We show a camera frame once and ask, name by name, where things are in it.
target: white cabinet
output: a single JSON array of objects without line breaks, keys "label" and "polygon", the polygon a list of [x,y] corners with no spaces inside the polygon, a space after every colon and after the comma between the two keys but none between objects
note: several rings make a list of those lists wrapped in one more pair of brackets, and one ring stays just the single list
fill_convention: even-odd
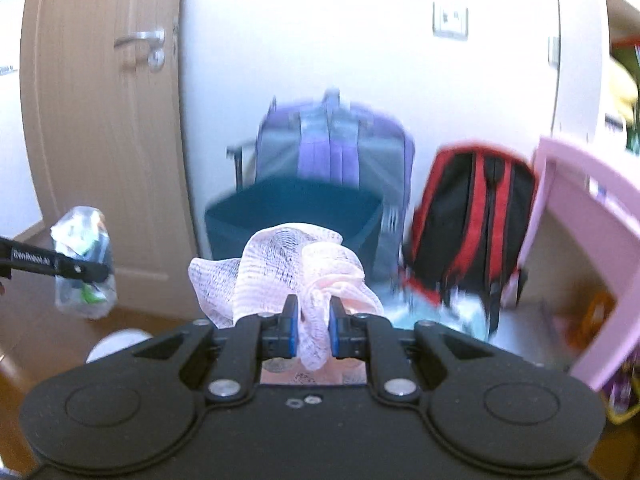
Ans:
[{"label": "white cabinet", "polygon": [[553,134],[592,142],[605,124],[610,42],[640,36],[640,0],[559,0]]}]

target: pink furniture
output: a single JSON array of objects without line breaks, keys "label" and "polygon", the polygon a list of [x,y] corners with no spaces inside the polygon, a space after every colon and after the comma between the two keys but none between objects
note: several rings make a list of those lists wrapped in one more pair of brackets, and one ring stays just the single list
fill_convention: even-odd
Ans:
[{"label": "pink furniture", "polygon": [[[540,140],[534,166],[540,188],[519,263],[526,260],[548,209],[590,258],[617,306],[570,374],[600,390],[640,340],[640,158],[573,139]],[[587,177],[615,197],[595,198]]]}]

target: door handle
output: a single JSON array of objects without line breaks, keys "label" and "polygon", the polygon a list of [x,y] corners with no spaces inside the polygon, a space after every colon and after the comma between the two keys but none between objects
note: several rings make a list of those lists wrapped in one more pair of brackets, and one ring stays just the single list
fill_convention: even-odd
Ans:
[{"label": "door handle", "polygon": [[114,43],[114,48],[120,48],[136,41],[146,41],[149,45],[149,56],[147,57],[151,72],[158,72],[164,66],[164,28],[150,30],[147,32],[134,32],[128,36],[118,38]]}]

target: light switch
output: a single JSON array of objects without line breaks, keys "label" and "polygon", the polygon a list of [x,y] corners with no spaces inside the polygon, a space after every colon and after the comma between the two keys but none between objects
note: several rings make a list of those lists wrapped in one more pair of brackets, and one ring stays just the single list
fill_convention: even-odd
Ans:
[{"label": "light switch", "polygon": [[433,34],[444,38],[466,40],[469,9],[461,5],[433,3]]}]

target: screw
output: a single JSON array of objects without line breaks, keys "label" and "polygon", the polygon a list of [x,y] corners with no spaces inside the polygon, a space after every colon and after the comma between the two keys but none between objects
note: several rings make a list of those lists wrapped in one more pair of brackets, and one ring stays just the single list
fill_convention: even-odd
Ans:
[{"label": "screw", "polygon": [[305,405],[305,403],[300,399],[287,399],[287,402],[285,402],[285,404],[295,410],[302,408],[302,406]]},{"label": "screw", "polygon": [[396,397],[411,395],[418,387],[409,379],[391,379],[385,383],[385,391]]},{"label": "screw", "polygon": [[322,402],[322,397],[317,395],[308,395],[305,397],[305,402],[311,405],[320,404]]},{"label": "screw", "polygon": [[233,379],[218,379],[209,385],[209,391],[216,397],[231,397],[240,391],[240,383]]}]

